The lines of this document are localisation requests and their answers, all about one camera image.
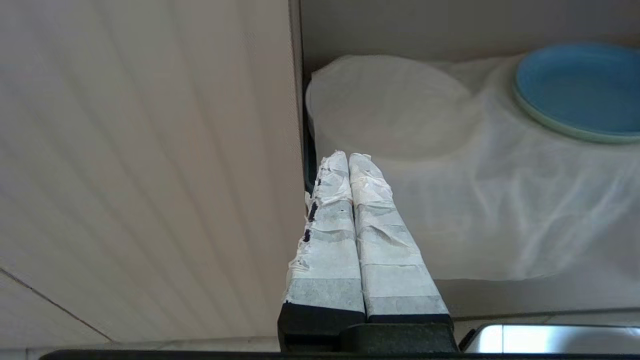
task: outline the stainless steel surface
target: stainless steel surface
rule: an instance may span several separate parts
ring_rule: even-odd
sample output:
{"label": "stainless steel surface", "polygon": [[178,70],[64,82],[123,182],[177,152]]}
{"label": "stainless steel surface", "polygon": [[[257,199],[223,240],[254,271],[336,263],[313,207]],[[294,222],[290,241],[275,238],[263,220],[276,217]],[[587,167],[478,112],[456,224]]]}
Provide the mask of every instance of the stainless steel surface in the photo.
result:
{"label": "stainless steel surface", "polygon": [[487,325],[465,352],[526,354],[640,354],[640,327]]}

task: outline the blue plate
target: blue plate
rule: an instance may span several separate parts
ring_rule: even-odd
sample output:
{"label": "blue plate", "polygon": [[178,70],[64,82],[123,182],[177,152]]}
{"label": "blue plate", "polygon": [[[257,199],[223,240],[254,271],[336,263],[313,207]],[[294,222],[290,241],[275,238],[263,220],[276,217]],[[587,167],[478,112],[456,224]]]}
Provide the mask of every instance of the blue plate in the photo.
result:
{"label": "blue plate", "polygon": [[555,45],[524,58],[515,93],[542,124],[598,142],[640,140],[640,53],[609,44]]}

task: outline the white cloth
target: white cloth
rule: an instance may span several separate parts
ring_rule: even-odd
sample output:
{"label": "white cloth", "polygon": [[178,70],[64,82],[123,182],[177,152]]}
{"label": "white cloth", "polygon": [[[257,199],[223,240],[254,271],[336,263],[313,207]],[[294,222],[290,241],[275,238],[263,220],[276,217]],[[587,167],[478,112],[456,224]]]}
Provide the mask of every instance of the white cloth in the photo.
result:
{"label": "white cloth", "polygon": [[[318,158],[371,154],[436,279],[554,274],[640,199],[640,146],[580,142],[531,120],[520,56],[421,63],[347,56],[307,90]],[[616,234],[640,231],[640,222]]]}

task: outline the white fabric cover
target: white fabric cover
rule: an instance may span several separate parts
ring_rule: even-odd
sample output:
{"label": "white fabric cover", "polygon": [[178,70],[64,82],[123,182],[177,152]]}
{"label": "white fabric cover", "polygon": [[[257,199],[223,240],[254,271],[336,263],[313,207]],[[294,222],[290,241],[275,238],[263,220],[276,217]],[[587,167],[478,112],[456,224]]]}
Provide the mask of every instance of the white fabric cover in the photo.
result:
{"label": "white fabric cover", "polygon": [[[436,279],[551,275],[639,203],[640,146],[580,142],[514,103],[521,56],[347,56],[314,73],[317,157],[368,153]],[[640,222],[617,229],[631,236]]]}

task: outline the plate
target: plate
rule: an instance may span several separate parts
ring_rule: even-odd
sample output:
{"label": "plate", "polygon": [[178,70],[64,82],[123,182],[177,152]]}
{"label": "plate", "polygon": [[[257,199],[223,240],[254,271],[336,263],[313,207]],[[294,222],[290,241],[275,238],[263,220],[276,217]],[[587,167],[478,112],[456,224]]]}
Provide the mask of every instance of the plate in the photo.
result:
{"label": "plate", "polygon": [[583,140],[640,140],[640,53],[610,44],[537,50],[518,65],[515,96],[543,125]]}

